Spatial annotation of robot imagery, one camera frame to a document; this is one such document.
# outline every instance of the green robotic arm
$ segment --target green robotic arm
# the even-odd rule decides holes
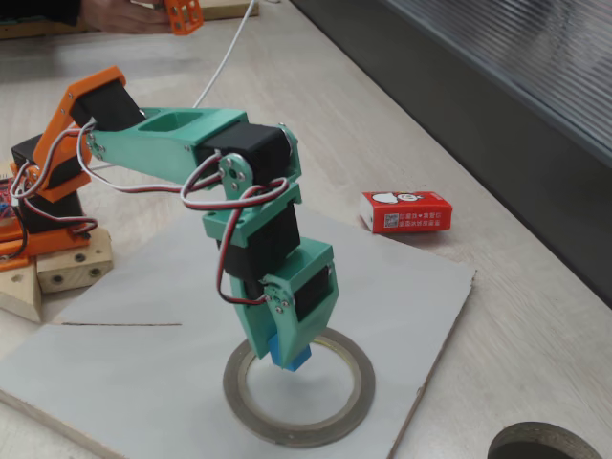
[[[301,203],[297,140],[284,125],[249,123],[230,109],[140,109],[119,85],[98,89],[73,118],[96,127],[87,146],[100,160],[184,184],[204,162],[214,164],[196,180],[216,175],[228,208],[203,217],[209,237],[224,249],[235,311],[253,352],[296,371],[310,357],[310,343],[326,328],[338,299],[334,254],[328,244],[300,237],[295,205]],[[286,178],[287,189],[265,204],[234,214],[232,201],[253,186]],[[243,304],[242,298],[258,304]]]

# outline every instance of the robotic arm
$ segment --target robotic arm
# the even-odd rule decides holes
[[[113,67],[71,85],[45,133],[12,150],[11,195],[27,247],[10,257],[24,237],[0,226],[0,255],[6,258],[0,270],[44,251],[88,243],[93,222],[83,216],[77,189],[92,177],[106,182],[89,168],[94,155],[179,184],[115,186],[119,191],[174,192],[187,207],[207,211],[204,227],[220,250],[220,296],[234,305],[257,357],[270,352],[275,364],[297,370],[326,328],[339,293],[332,247],[299,234],[295,181],[301,170],[293,133],[282,124],[249,123],[239,110],[141,109],[124,84]],[[227,201],[188,197],[214,186],[223,187]],[[48,241],[53,236],[53,244],[31,247],[41,234]],[[221,292],[223,271],[231,276],[232,296]]]

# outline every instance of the person's hand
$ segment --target person's hand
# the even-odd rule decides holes
[[[164,5],[164,0],[140,0]],[[80,17],[90,26],[111,33],[170,33],[170,22],[163,10],[136,5],[129,0],[81,0]]]

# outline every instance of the wooden stand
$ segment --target wooden stand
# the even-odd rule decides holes
[[[36,265],[0,273],[0,307],[32,322],[42,321]]]
[[[87,247],[37,257],[36,272],[44,294],[89,287],[113,268],[108,231],[97,228],[91,235]]]
[[[0,272],[0,307],[27,320],[41,322],[41,293],[93,285],[112,268],[108,231],[94,229],[88,247],[40,255],[25,268]]]

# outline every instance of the white cable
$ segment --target white cable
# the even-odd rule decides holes
[[[43,181],[46,179],[47,174],[49,173],[49,167],[51,166],[51,161],[54,157],[55,149],[57,148],[61,140],[70,133],[76,134],[78,132],[79,130],[74,129],[74,128],[68,128],[68,129],[61,131],[59,135],[55,138],[54,142],[51,144],[51,148],[49,148],[49,152],[47,153],[47,159],[45,160],[45,164],[43,165],[42,170],[40,171],[40,176],[38,177],[38,180],[36,180],[36,182],[32,185],[32,187],[28,191],[17,193],[17,188],[19,187],[19,182],[21,181],[21,177],[23,176],[26,169],[31,165],[29,161],[25,161],[23,163],[23,165],[19,169],[19,172],[17,172],[17,175],[15,176],[15,180],[11,186],[12,199],[29,198],[30,196],[33,196],[36,193],[36,191],[42,185]]]
[[[223,72],[223,69],[225,68],[226,64],[228,63],[228,59],[230,58],[231,52],[233,51],[233,47],[235,46],[236,42],[238,41],[238,37],[240,36],[240,33],[244,29],[245,24],[247,24],[247,20],[249,20],[249,16],[251,16],[252,9],[255,6],[255,1],[256,0],[251,0],[251,2],[249,3],[249,7],[247,8],[247,12],[245,12],[245,16],[242,18],[242,22],[240,23],[240,26],[238,26],[238,30],[236,31],[236,35],[233,37],[233,40],[229,44],[229,48],[228,48],[228,51],[226,52],[225,57],[221,61],[221,64],[219,64],[219,67],[217,68],[217,71],[214,73],[214,75],[210,79],[210,82],[208,83],[207,87],[204,89],[204,91],[202,91],[202,94],[198,97],[196,102],[193,104],[192,108],[198,108],[200,106],[200,104],[202,103],[202,100],[204,100],[204,98],[207,96],[208,92],[210,91],[210,88],[212,88],[212,85],[215,83],[217,78],[221,75],[221,72]]]
[[[282,179],[279,179],[280,184],[277,187],[275,187],[272,191],[268,191],[267,193],[264,193],[264,194],[261,194],[259,196],[255,196],[252,198],[246,198],[246,199],[241,198],[241,199],[226,200],[226,201],[191,201],[187,199],[187,194],[190,192],[190,189],[194,186],[197,178],[200,177],[202,173],[206,169],[208,169],[212,164],[218,162],[220,158],[221,158],[221,155],[219,153],[215,153],[214,155],[208,157],[203,163],[201,163],[198,167],[196,167],[193,172],[191,172],[191,175],[189,175],[189,177],[183,184],[183,187],[181,188],[181,194],[180,194],[181,201],[183,201],[183,204],[186,205],[188,208],[194,208],[194,207],[196,208],[206,208],[206,207],[214,208],[214,207],[231,206],[232,204],[240,205],[241,207],[248,206],[250,204],[257,204],[260,201],[265,201],[268,199],[269,200],[275,199],[277,196],[284,193],[289,187],[289,181],[286,178],[282,178]],[[221,178],[221,175],[219,173],[216,173],[206,178],[206,181],[211,181],[213,183],[219,180],[220,178]]]
[[[122,191],[122,192],[127,192],[127,193],[139,192],[139,191],[150,191],[150,188],[160,188],[160,191],[165,190],[165,191],[171,191],[171,192],[179,192],[181,190],[182,187],[178,185],[175,185],[175,186],[164,185],[164,184],[138,185],[138,186],[114,185],[114,184],[111,184],[108,180],[104,179],[103,177],[100,177],[98,174],[95,174],[94,172],[92,172],[92,170],[87,166],[87,164],[85,164],[85,161],[83,160],[83,152],[82,152],[81,145],[82,145],[83,134],[85,133],[86,130],[90,129],[95,124],[96,124],[95,121],[89,121],[87,124],[85,124],[78,131],[78,138],[76,139],[76,158],[78,159],[78,163],[80,164],[81,169],[83,169],[87,173],[87,175],[89,175],[92,179],[96,179],[99,182],[102,182],[103,184],[116,189],[117,191]]]

